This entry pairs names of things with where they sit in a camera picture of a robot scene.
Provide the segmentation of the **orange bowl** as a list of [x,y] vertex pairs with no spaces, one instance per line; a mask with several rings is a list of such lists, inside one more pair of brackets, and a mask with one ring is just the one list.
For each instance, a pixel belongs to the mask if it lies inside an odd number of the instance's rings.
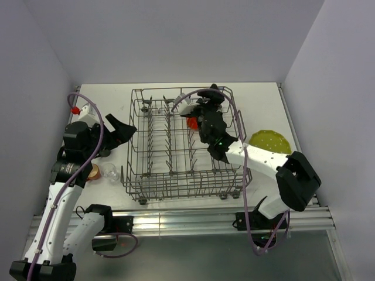
[[198,124],[197,124],[197,118],[196,117],[188,117],[186,119],[187,127],[191,130],[197,131],[198,130]]

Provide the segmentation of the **dark brown mug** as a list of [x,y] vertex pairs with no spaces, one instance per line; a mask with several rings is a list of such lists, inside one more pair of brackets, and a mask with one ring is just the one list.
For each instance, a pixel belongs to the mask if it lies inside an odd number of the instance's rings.
[[97,157],[108,157],[111,154],[111,150],[104,148],[98,151]]

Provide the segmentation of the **clear drinking glass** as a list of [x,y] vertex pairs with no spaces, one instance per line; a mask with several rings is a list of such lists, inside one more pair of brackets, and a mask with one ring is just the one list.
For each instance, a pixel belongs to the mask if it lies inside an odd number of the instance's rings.
[[112,163],[106,163],[101,169],[102,176],[105,177],[110,182],[116,182],[119,179],[119,174],[117,168]]

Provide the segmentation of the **green dotted plate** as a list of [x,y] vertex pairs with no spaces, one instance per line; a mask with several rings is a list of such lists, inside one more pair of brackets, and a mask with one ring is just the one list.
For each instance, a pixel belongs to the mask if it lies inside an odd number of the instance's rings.
[[251,146],[261,148],[274,153],[290,155],[291,146],[287,139],[280,133],[273,130],[262,129],[252,134],[249,142]]

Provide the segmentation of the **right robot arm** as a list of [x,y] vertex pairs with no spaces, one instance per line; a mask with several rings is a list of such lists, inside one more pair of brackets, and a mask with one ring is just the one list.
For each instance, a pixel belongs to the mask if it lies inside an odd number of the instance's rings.
[[201,102],[192,101],[190,94],[180,94],[172,108],[181,117],[196,118],[200,141],[208,145],[211,157],[240,165],[245,170],[255,170],[277,183],[278,194],[266,196],[256,206],[255,225],[266,228],[279,214],[289,210],[304,211],[322,184],[306,156],[298,151],[288,155],[246,144],[242,131],[237,137],[231,136],[219,109],[225,101],[234,105],[230,97],[215,84],[194,93],[202,98]]

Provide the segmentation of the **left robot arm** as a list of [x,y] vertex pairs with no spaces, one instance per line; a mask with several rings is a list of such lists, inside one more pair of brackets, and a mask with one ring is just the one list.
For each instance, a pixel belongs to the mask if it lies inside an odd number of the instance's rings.
[[100,121],[79,120],[65,127],[63,142],[52,167],[46,208],[30,248],[21,261],[11,264],[15,280],[74,280],[77,260],[93,238],[112,231],[111,207],[92,204],[76,229],[67,234],[73,208],[93,169],[92,159],[108,156],[111,150],[127,143],[136,127],[113,115],[106,115],[114,130]]

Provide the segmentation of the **orange brown mug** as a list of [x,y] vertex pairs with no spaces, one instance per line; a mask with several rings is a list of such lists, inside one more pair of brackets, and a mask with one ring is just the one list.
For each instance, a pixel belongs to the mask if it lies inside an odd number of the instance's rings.
[[92,164],[92,170],[87,177],[87,181],[98,180],[101,177],[100,168],[97,164]]

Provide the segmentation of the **aluminium mounting rail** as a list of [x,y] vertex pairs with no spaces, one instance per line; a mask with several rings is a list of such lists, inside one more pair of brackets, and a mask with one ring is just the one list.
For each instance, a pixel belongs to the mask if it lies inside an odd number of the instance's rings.
[[[114,218],[132,216],[132,233],[138,237],[235,234],[232,226],[241,207],[114,211]],[[303,212],[291,211],[291,231],[326,231],[336,225],[328,207],[314,204]]]

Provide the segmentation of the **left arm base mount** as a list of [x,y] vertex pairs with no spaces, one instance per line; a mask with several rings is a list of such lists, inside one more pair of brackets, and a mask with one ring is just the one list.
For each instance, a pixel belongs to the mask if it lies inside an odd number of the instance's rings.
[[118,235],[107,235],[109,233],[132,233],[134,217],[130,215],[115,216],[109,228],[100,231],[92,240],[92,249],[96,252],[110,252],[118,245]]

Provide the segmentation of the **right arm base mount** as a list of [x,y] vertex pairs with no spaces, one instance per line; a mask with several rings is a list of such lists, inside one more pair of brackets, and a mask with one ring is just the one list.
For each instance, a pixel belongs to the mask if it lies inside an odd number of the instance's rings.
[[[249,211],[248,212],[248,220],[250,223],[251,230],[259,231],[259,230],[272,230],[278,225],[280,219],[282,218],[283,214],[278,214],[275,218],[269,220],[258,211]],[[235,213],[235,220],[232,223],[232,226],[238,231],[246,231],[246,218],[245,212],[237,212]]]

